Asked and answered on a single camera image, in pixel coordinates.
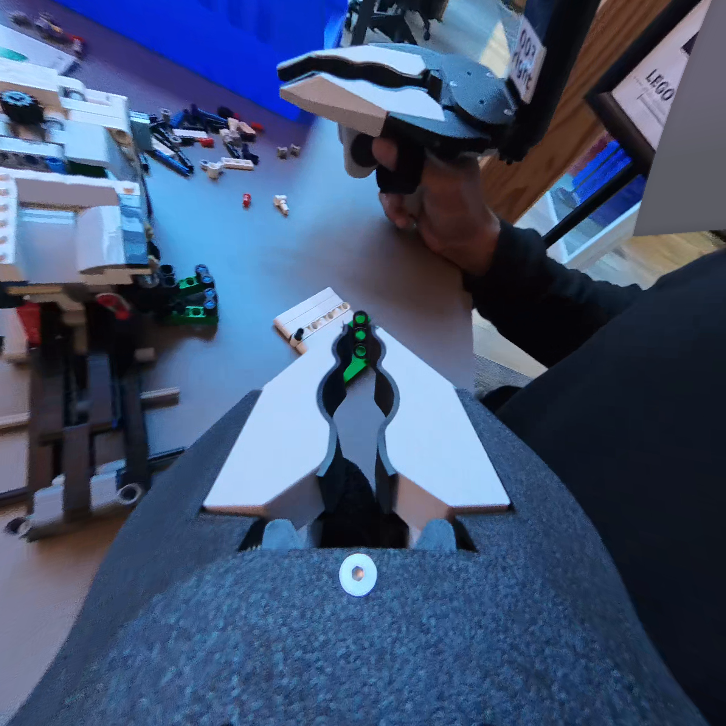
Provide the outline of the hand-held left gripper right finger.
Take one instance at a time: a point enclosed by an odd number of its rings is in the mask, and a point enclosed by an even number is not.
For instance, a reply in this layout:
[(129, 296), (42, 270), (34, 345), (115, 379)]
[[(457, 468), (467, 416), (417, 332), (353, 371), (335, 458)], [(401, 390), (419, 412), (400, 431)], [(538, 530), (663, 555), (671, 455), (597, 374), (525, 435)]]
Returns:
[(375, 490), (410, 529), (460, 515), (502, 513), (511, 500), (457, 388), (386, 332), (371, 329), (377, 431)]

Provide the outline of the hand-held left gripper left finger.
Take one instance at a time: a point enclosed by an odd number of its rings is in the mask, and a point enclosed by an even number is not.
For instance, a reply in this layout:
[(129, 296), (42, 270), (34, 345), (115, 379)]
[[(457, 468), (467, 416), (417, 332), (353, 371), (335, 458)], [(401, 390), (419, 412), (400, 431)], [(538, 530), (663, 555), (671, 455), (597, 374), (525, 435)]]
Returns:
[(349, 327), (341, 326), (270, 380), (203, 509), (287, 519), (297, 529), (334, 512), (343, 496), (346, 464), (333, 417), (346, 397), (348, 366)]

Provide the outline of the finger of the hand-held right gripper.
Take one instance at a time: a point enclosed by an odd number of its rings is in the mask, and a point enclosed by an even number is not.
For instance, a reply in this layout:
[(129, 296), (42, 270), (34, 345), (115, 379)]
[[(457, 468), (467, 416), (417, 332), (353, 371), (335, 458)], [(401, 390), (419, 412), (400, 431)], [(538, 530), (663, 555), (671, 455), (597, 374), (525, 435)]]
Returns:
[(358, 45), (310, 51), (277, 66), (279, 95), (288, 102), (337, 102), (348, 97), (387, 102), (426, 95), (440, 102), (441, 81), (413, 46)]
[(386, 88), (365, 80), (307, 76), (283, 84), (285, 101), (354, 131), (378, 137), (390, 114), (444, 121), (440, 104), (422, 88)]

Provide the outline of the white lego beam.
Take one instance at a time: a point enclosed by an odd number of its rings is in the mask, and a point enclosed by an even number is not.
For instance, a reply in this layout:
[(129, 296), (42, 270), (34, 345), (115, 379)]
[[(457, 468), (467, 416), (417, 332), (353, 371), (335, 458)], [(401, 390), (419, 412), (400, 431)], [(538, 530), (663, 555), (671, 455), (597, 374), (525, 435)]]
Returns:
[(325, 340), (334, 339), (351, 322), (353, 308), (331, 287), (326, 287), (292, 308), (278, 314), (273, 325), (287, 345), (304, 354)]

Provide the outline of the green lego beam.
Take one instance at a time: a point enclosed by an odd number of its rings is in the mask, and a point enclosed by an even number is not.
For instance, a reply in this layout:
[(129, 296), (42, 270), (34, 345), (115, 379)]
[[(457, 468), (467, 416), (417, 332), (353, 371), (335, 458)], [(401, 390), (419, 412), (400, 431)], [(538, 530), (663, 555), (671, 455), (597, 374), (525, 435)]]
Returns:
[(351, 360), (343, 373), (343, 382), (348, 386), (369, 366), (368, 342), (371, 318), (364, 310), (357, 310), (346, 324), (346, 334), (351, 343)]

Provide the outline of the person's right forearm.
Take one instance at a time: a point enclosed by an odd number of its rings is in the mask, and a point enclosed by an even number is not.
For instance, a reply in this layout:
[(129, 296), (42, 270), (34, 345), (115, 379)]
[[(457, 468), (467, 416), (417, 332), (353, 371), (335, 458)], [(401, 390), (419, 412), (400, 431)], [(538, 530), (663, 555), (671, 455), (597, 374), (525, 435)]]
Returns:
[(541, 235), (500, 221), (485, 273), (462, 276), (473, 307), (546, 368), (565, 359), (644, 290), (594, 280), (551, 259)]

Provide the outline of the green black lego piece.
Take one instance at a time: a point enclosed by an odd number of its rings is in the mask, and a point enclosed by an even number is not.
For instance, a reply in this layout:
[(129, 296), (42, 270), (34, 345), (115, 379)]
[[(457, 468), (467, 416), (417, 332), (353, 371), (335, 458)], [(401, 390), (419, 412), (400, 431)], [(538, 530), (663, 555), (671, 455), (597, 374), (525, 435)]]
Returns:
[(177, 279), (177, 294), (190, 296), (204, 293), (206, 290), (215, 290), (215, 280), (209, 268), (204, 264), (198, 264), (193, 274)]
[(217, 326), (219, 298), (216, 289), (207, 287), (198, 293), (178, 296), (169, 304), (160, 323), (167, 326)]

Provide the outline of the pile of loose lego pieces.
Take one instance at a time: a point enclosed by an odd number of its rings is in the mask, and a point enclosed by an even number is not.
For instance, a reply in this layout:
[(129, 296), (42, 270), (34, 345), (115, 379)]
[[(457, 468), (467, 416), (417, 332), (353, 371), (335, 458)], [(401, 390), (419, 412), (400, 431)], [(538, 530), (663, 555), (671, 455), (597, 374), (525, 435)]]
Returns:
[[(182, 177), (201, 171), (210, 180), (218, 180), (226, 171), (253, 171), (259, 155), (251, 145), (266, 132), (259, 122), (245, 121), (241, 114), (226, 106), (208, 111), (196, 104), (172, 113), (129, 112), (130, 128), (137, 150), (157, 160)], [(218, 160), (192, 161), (186, 149), (199, 147), (220, 150)]]

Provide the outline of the lego truck model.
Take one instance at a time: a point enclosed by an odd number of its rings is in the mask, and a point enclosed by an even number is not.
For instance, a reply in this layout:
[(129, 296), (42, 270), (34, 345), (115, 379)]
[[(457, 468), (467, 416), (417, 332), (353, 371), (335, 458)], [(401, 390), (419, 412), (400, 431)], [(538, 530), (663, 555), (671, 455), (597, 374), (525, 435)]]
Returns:
[(2, 58), (2, 362), (25, 367), (26, 485), (2, 504), (37, 541), (138, 505), (152, 483), (133, 294), (158, 251), (124, 96)]

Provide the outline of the person's right hand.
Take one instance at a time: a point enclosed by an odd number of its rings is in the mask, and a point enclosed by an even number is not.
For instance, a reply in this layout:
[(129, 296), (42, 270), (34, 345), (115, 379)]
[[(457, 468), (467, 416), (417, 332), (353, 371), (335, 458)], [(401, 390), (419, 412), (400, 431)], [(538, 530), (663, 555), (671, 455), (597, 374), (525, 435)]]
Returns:
[(489, 270), (500, 236), (500, 220), (484, 199), (477, 158), (448, 163), (425, 160), (413, 207), (405, 195), (383, 193), (386, 217), (400, 230), (416, 231), (425, 246), (463, 273), (481, 277)]

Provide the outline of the black office chair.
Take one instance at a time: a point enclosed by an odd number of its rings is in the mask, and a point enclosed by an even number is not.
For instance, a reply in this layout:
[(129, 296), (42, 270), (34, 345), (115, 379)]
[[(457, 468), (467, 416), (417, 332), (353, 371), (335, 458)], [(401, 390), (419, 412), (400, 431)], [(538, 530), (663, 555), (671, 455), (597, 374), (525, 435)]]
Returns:
[(422, 22), (422, 40), (431, 40), (431, 22), (443, 20), (448, 1), (350, 1), (343, 29), (351, 44), (362, 44), (368, 31), (381, 33), (393, 43), (418, 45), (407, 22), (416, 14)]

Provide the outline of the wooden pillar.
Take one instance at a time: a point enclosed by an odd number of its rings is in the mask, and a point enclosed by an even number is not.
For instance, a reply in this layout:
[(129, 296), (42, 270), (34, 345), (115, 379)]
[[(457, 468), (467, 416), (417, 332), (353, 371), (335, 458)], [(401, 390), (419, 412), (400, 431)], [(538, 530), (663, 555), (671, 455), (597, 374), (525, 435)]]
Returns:
[(484, 202), (517, 222), (603, 133), (586, 93), (667, 7), (667, 1), (601, 2), (543, 139), (520, 163), (481, 164)]

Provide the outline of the blue plastic bin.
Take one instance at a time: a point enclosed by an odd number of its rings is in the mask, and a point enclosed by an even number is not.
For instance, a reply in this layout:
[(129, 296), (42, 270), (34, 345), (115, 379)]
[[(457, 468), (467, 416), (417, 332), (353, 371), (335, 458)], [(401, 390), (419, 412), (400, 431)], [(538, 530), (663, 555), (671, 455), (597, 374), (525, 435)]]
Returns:
[(290, 121), (312, 115), (279, 96), (277, 65), (335, 47), (346, 1), (66, 1), (93, 20)]

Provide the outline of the black framed marker sign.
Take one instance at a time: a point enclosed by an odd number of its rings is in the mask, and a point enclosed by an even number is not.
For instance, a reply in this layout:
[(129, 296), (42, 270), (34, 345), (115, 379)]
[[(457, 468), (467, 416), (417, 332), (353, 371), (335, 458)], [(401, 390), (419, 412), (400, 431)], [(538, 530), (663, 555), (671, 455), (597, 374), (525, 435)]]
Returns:
[(645, 177), (710, 5), (669, 2), (585, 96), (591, 111)]

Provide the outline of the instruction booklet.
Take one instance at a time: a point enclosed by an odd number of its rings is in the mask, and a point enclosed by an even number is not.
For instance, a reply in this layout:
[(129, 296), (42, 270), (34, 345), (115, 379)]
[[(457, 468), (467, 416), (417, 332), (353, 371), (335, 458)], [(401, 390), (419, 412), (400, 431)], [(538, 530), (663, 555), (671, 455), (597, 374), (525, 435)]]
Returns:
[(77, 59), (43, 41), (1, 25), (1, 59), (27, 62), (65, 75)]

